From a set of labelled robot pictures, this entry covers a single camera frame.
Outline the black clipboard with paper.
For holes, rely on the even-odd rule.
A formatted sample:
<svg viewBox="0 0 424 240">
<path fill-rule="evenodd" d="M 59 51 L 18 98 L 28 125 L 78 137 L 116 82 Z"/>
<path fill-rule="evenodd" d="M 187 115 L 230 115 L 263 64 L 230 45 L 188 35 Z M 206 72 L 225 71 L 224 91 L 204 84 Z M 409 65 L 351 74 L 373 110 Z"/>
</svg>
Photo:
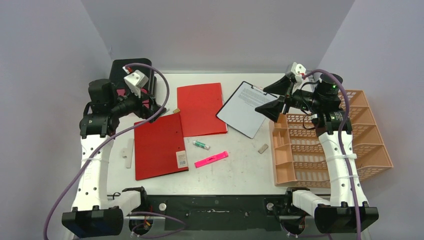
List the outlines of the black clipboard with paper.
<svg viewBox="0 0 424 240">
<path fill-rule="evenodd" d="M 274 101 L 277 98 L 276 95 L 265 93 L 261 88 L 242 81 L 215 116 L 252 139 L 266 118 L 264 115 L 256 112 L 255 108 Z"/>
</svg>

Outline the thin red folder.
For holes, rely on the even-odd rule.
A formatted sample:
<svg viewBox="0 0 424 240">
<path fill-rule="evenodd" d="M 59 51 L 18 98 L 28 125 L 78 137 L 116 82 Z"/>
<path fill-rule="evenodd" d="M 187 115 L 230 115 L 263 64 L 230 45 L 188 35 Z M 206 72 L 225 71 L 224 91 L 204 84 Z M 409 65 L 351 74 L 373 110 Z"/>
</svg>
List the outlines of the thin red folder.
<svg viewBox="0 0 424 240">
<path fill-rule="evenodd" d="M 228 132 L 227 124 L 216 117 L 224 104 L 219 82 L 181 86 L 176 91 L 184 137 Z"/>
</svg>

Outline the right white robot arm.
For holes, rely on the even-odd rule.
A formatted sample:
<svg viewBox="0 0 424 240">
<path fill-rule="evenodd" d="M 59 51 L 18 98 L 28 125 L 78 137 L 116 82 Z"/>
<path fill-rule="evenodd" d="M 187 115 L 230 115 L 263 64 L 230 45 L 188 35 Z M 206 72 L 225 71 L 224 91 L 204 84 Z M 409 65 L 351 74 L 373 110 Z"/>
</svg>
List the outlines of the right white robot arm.
<svg viewBox="0 0 424 240">
<path fill-rule="evenodd" d="M 306 188 L 290 188 L 282 207 L 290 215 L 304 212 L 313 217 L 322 234 L 356 233 L 360 237 L 363 230 L 378 220 L 379 212 L 369 205 L 356 170 L 348 94 L 343 79 L 324 70 L 313 83 L 313 92 L 294 88 L 296 83 L 307 85 L 307 78 L 290 73 L 266 86 L 263 91 L 277 95 L 277 99 L 256 107 L 255 111 L 274 122 L 290 108 L 308 111 L 324 152 L 330 199 L 325 200 Z"/>
</svg>

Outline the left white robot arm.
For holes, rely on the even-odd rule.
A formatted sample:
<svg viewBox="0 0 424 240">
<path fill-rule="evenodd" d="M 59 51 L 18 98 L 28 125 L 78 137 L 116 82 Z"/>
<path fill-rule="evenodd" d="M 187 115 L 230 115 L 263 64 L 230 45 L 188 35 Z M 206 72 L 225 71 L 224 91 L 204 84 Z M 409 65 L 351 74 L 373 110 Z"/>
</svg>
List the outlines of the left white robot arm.
<svg viewBox="0 0 424 240">
<path fill-rule="evenodd" d="M 141 216 L 149 210 L 142 186 L 125 188 L 115 200 L 107 196 L 109 161 L 119 119 L 134 113 L 153 122 L 160 110 L 155 98 L 142 90 L 148 79 L 137 77 L 124 83 L 123 96 L 108 79 L 94 80 L 88 86 L 90 102 L 79 124 L 82 159 L 77 193 L 71 210 L 61 217 L 62 225 L 79 239 L 117 236 L 125 216 L 132 211 Z"/>
</svg>

